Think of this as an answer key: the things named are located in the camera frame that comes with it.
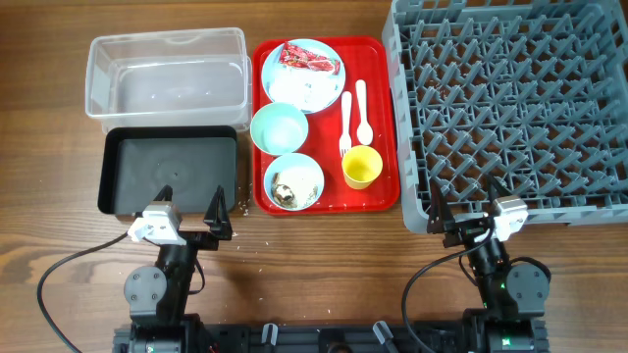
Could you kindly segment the red snack wrapper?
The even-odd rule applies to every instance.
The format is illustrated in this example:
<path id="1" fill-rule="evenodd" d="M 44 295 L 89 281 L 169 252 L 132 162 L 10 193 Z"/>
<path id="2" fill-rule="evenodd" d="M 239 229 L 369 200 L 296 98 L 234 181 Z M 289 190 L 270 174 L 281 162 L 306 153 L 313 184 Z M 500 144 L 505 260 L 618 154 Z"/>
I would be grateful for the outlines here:
<path id="1" fill-rule="evenodd" d="M 337 75 L 340 72 L 339 60 L 315 54 L 290 42 L 284 43 L 279 63 L 296 69 L 324 72 L 331 75 Z"/>

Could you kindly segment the white napkin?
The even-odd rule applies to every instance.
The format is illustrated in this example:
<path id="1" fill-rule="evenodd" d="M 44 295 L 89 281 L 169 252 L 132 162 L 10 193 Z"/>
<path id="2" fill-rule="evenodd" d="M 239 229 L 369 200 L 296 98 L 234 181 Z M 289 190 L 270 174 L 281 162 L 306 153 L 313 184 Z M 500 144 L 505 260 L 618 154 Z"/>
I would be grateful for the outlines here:
<path id="1" fill-rule="evenodd" d="M 340 90 L 334 75 L 299 69 L 278 70 L 267 88 L 274 102 L 289 103 L 310 113 L 325 109 Z"/>

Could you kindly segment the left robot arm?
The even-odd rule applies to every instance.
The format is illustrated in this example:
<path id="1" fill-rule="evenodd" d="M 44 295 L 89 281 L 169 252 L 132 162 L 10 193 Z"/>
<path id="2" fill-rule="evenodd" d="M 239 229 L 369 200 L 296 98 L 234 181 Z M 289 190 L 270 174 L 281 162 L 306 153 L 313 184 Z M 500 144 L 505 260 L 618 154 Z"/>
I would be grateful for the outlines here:
<path id="1" fill-rule="evenodd" d="M 114 336 L 115 352 L 218 352 L 219 343 L 197 314 L 185 306 L 195 273 L 201 274 L 197 254 L 216 251 L 229 241 L 233 228 L 225 190 L 219 186 L 204 216 L 204 231 L 181 230 L 183 217 L 172 201 L 173 188 L 165 185 L 132 223 L 131 240 L 151 242 L 159 248 L 154 265 L 128 276 L 124 295 L 130 305 L 131 327 Z"/>

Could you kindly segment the yellow cup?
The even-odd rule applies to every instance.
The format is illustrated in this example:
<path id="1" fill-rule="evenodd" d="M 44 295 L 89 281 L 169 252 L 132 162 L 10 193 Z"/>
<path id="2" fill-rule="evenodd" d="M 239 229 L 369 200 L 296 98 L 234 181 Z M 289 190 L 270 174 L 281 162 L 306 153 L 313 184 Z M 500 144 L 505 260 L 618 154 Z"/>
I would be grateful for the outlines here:
<path id="1" fill-rule="evenodd" d="M 365 189 L 379 177 L 384 168 L 383 158 L 373 147 L 357 145 L 341 160 L 345 183 L 352 189 Z"/>

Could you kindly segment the light blue bowl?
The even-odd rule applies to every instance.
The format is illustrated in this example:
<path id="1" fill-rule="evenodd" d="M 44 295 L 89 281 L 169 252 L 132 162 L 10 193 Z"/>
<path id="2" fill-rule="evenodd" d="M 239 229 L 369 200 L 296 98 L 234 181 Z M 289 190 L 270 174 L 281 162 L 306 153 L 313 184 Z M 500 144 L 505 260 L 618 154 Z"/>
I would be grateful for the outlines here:
<path id="1" fill-rule="evenodd" d="M 271 183 L 272 183 L 272 178 L 274 174 L 284 171 L 284 170 L 289 170 L 292 168 L 307 169 L 308 173 L 314 176 L 314 178 L 317 181 L 317 185 L 318 185 L 317 197 L 313 200 L 313 202 L 308 207 L 303 208 L 303 209 L 296 209 L 296 210 L 285 209 L 279 206 L 273 200 L 272 195 L 271 195 Z M 277 157 L 273 162 L 270 163 L 270 165 L 266 169 L 266 172 L 263 175 L 262 185 L 263 185 L 264 194 L 270 199 L 271 204 L 273 206 L 276 206 L 280 210 L 283 210 L 283 211 L 297 212 L 297 211 L 303 211 L 313 206 L 318 201 L 318 199 L 321 197 L 324 190 L 325 177 L 324 177 L 324 173 L 321 167 L 313 158 L 305 154 L 301 154 L 301 153 L 288 153 L 288 154 Z"/>

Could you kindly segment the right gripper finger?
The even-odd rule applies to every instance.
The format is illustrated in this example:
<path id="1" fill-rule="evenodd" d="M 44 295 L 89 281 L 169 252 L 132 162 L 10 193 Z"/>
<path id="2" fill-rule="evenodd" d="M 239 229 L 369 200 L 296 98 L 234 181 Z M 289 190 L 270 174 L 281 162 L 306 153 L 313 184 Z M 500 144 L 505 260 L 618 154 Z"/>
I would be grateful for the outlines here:
<path id="1" fill-rule="evenodd" d="M 493 203 L 500 197 L 506 197 L 510 195 L 510 191 L 506 189 L 494 175 L 487 174 L 486 183 L 488 186 L 488 195 L 491 203 Z"/>
<path id="2" fill-rule="evenodd" d="M 455 231 L 455 219 L 445 200 L 440 186 L 430 180 L 431 205 L 427 224 L 428 233 L 453 233 Z"/>

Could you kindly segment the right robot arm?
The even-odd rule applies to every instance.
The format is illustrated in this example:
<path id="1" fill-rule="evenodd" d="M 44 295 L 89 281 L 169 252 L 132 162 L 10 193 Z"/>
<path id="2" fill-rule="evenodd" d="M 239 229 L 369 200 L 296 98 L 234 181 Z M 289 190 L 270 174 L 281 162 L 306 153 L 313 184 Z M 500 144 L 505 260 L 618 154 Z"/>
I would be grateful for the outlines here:
<path id="1" fill-rule="evenodd" d="M 418 324 L 417 332 L 445 352 L 548 352 L 548 331 L 541 317 L 550 292 L 550 270 L 530 257 L 510 258 L 505 249 L 505 241 L 528 218 L 528 207 L 494 176 L 486 176 L 486 183 L 490 210 L 458 221 L 441 188 L 430 182 L 427 231 L 442 233 L 444 247 L 460 245 L 467 251 L 483 307 L 465 310 L 457 322 Z"/>

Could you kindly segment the food scraps and rice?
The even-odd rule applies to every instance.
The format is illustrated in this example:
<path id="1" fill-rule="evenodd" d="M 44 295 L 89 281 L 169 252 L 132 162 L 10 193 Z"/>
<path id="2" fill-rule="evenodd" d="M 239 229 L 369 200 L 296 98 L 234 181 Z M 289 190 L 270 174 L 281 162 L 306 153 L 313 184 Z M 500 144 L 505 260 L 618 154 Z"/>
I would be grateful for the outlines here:
<path id="1" fill-rule="evenodd" d="M 289 210 L 308 207 L 317 197 L 318 185 L 307 169 L 292 168 L 275 173 L 271 183 L 273 200 Z"/>

